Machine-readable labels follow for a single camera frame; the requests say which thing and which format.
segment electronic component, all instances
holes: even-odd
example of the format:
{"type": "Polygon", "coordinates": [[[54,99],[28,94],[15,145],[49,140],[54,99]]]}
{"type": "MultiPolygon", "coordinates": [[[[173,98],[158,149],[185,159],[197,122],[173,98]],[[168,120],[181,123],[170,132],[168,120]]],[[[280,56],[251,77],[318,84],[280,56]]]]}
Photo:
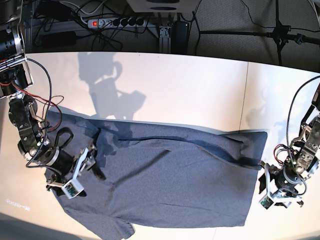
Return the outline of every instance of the electronic component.
{"type": "Polygon", "coordinates": [[[72,16],[70,7],[53,0],[40,1],[36,13],[61,22],[68,21],[72,16]]]}
{"type": "Polygon", "coordinates": [[[147,20],[137,17],[125,17],[125,18],[99,18],[89,19],[87,26],[90,29],[115,29],[115,28],[134,28],[136,25],[139,27],[146,27],[147,20]]]}
{"type": "Polygon", "coordinates": [[[189,41],[189,23],[176,21],[171,33],[171,53],[186,55],[189,41]]]}
{"type": "Polygon", "coordinates": [[[74,31],[65,31],[43,35],[41,46],[44,48],[54,48],[61,46],[72,46],[77,42],[77,35],[74,31]]]}

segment gray shirt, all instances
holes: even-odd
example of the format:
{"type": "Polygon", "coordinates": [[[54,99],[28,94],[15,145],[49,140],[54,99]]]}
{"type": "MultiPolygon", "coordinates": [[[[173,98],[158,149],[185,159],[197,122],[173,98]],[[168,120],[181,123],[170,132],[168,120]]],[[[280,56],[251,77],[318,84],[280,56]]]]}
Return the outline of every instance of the gray shirt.
{"type": "MultiPolygon", "coordinates": [[[[48,114],[52,124],[58,117],[48,114]]],[[[74,133],[65,149],[71,155],[78,155],[100,130],[97,161],[106,180],[85,172],[78,180],[86,197],[57,199],[68,215],[102,239],[129,238],[131,223],[158,228],[244,225],[265,132],[215,135],[67,114],[61,127],[74,133]]]]}

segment white table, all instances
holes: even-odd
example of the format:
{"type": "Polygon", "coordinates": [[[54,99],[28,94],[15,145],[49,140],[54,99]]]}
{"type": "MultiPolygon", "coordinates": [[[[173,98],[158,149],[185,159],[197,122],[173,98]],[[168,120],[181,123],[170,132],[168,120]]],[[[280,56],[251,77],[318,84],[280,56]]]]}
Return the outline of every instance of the white table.
{"type": "MultiPolygon", "coordinates": [[[[62,111],[93,119],[116,119],[187,126],[211,133],[266,130],[262,159],[270,162],[278,143],[285,143],[285,126],[293,95],[317,73],[218,58],[111,52],[38,53],[29,57],[48,70],[53,95],[63,95],[62,111]]],[[[29,64],[31,93],[48,97],[44,72],[29,64]]],[[[290,138],[310,106],[319,81],[306,86],[296,99],[290,138]]],[[[26,169],[16,147],[18,131],[3,114],[0,148],[0,213],[46,228],[97,239],[68,217],[45,190],[43,169],[26,169]],[[8,204],[30,207],[27,211],[8,204]]],[[[233,228],[160,229],[134,225],[131,240],[292,239],[320,234],[318,199],[320,174],[307,181],[305,205],[289,209],[259,205],[258,184],[245,226],[233,228]]]]}

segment tripod leg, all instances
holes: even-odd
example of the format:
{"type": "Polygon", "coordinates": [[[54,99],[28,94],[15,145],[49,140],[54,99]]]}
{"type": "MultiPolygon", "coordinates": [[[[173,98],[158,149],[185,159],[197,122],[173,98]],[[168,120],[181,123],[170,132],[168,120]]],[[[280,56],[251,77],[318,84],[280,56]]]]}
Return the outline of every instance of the tripod leg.
{"type": "Polygon", "coordinates": [[[279,41],[276,42],[276,52],[278,53],[278,62],[279,66],[282,66],[282,56],[281,56],[281,48],[280,48],[280,43],[279,41]]]}
{"type": "Polygon", "coordinates": [[[275,0],[275,25],[278,27],[279,20],[279,0],[275,0]]]}

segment metal bracket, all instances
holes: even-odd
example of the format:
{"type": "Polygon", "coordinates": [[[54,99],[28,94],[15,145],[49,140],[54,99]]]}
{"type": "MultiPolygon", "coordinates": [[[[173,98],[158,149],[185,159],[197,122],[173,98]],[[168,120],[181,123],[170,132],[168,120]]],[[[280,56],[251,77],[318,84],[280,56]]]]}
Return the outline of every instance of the metal bracket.
{"type": "Polygon", "coordinates": [[[159,53],[170,54],[171,53],[171,37],[170,27],[160,27],[159,34],[159,53]]]}

